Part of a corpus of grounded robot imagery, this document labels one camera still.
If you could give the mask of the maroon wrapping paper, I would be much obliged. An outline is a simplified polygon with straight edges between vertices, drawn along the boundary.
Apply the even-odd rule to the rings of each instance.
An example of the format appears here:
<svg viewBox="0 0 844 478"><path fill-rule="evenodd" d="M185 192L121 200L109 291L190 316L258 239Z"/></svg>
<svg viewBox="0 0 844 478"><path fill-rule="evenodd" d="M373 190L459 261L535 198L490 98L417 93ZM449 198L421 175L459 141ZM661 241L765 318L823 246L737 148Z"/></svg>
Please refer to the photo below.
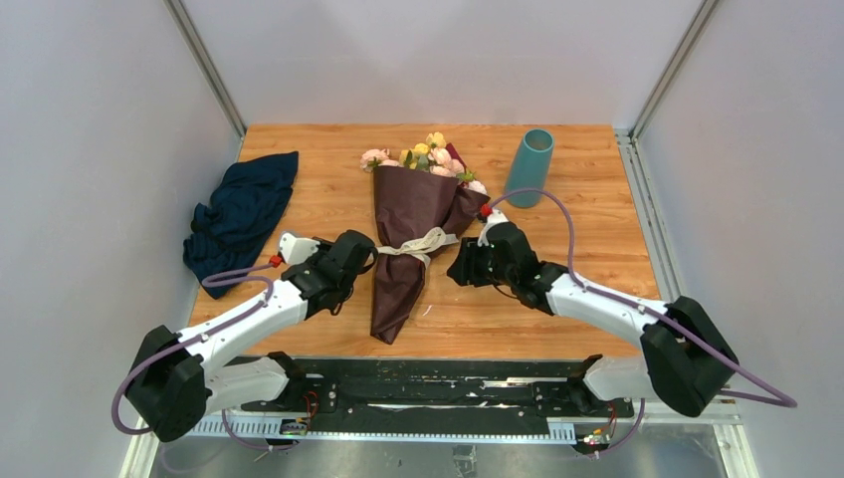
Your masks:
<svg viewBox="0 0 844 478"><path fill-rule="evenodd" d="M490 197L451 143L426 154L371 149L360 168L373 175L377 248L370 335L393 344L424 287L431 259L459 242Z"/></svg>

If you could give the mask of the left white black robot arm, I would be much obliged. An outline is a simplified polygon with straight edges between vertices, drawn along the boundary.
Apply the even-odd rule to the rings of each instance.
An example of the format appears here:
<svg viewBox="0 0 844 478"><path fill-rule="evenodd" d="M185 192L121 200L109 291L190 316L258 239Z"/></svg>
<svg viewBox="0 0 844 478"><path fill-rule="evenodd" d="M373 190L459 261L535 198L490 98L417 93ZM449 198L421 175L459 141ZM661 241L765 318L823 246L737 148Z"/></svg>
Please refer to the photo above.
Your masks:
<svg viewBox="0 0 844 478"><path fill-rule="evenodd" d="M145 335L112 400L114 426L171 442L205 416L242 404L266 401L292 411L309 402L307 375L288 355L235 359L318 313L338 314L376 256L373 241L354 230L335 241L283 234L272 262L288 268L279 279L267 279L263 292L197 326L178 332L159 326Z"/></svg>

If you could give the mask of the pink yellow flower bunch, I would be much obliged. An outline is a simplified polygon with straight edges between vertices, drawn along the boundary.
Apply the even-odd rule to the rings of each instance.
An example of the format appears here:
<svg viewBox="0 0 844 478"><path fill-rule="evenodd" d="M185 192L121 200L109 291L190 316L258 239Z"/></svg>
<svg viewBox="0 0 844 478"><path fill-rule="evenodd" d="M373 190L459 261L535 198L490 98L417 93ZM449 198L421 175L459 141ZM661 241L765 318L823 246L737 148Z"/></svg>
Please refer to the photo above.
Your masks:
<svg viewBox="0 0 844 478"><path fill-rule="evenodd" d="M388 148L373 148L364 152L359 167L373 172L379 167L403 167L458 180L458 185L481 194L488 190L475 171L459 156L455 146L440 131L428 133L423 142L392 154Z"/></svg>

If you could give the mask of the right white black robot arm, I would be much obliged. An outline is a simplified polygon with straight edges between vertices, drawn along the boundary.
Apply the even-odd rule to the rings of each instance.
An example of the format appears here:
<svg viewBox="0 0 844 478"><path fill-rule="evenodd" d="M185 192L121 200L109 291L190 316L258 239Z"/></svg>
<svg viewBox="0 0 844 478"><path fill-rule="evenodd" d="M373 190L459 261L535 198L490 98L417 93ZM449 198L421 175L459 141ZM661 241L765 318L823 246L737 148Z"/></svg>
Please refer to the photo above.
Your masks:
<svg viewBox="0 0 844 478"><path fill-rule="evenodd" d="M530 309L581 320L641 351L642 360L628 366L598 358L587 367L568 389L581 415L595 414L611 398L655 396L697 417L735 373L735 353L699 302L648 300L582 279L538 259L507 219L489 219L479 236L462 239L447 275L462 287L505 286Z"/></svg>

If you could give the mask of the teal conical vase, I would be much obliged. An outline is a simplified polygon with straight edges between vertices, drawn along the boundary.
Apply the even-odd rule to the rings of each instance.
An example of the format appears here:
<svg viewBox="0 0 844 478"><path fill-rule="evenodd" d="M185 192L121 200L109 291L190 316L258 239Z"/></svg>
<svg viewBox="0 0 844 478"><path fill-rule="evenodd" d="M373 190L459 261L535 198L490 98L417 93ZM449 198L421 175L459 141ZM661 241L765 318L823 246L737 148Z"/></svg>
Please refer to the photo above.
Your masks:
<svg viewBox="0 0 844 478"><path fill-rule="evenodd" d="M545 129L533 128L523 135L506 181L505 193L519 191L507 198L510 205L531 208L539 203L542 195L530 190L544 189L553 150L554 138Z"/></svg>

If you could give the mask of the cream ribbon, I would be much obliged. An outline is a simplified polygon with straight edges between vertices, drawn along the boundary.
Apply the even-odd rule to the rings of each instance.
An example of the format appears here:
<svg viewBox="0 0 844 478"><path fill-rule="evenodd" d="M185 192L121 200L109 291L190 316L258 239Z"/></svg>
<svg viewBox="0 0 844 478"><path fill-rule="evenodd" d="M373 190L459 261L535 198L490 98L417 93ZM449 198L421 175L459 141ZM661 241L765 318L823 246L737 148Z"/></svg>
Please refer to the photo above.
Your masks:
<svg viewBox="0 0 844 478"><path fill-rule="evenodd" d="M447 233L440 227L433 227L422 237L405 241L399 247L379 246L376 251L379 255L410 256L428 268L432 253L458 242L455 234Z"/></svg>

